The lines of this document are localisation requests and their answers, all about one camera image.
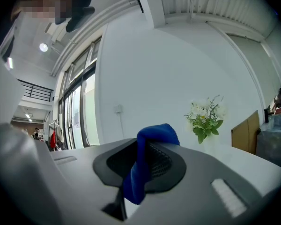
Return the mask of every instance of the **ceiling light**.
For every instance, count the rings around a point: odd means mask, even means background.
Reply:
[[[13,65],[13,60],[12,60],[12,58],[8,58],[7,61],[8,61],[8,66],[9,66],[9,68],[13,69],[13,68],[14,68],[14,65]]]
[[[48,51],[48,46],[47,46],[47,44],[45,44],[45,43],[41,43],[41,44],[39,45],[39,49],[40,49],[42,52],[46,52],[46,51]]]

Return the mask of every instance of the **flower bouquet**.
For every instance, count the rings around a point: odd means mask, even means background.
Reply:
[[[211,134],[218,135],[218,128],[224,122],[224,117],[227,114],[226,107],[220,103],[216,103],[215,100],[220,95],[210,100],[207,98],[204,101],[192,101],[191,111],[185,115],[191,130],[198,136],[198,142],[201,144],[207,136]]]

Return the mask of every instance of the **black railing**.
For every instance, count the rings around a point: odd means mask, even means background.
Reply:
[[[42,86],[38,86],[20,79],[18,79],[18,81],[25,88],[24,96],[50,102],[51,94],[53,92],[52,89],[44,88]]]

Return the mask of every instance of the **blue cloth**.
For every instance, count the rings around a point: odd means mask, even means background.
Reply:
[[[167,123],[146,127],[137,134],[137,158],[123,183],[124,198],[139,205],[145,198],[145,184],[150,180],[149,166],[145,160],[147,139],[180,145],[175,130]]]

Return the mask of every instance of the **red clothing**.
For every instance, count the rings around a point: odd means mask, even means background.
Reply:
[[[50,147],[51,148],[56,148],[56,134],[55,131],[53,131],[53,134],[51,135],[51,139],[50,139]]]

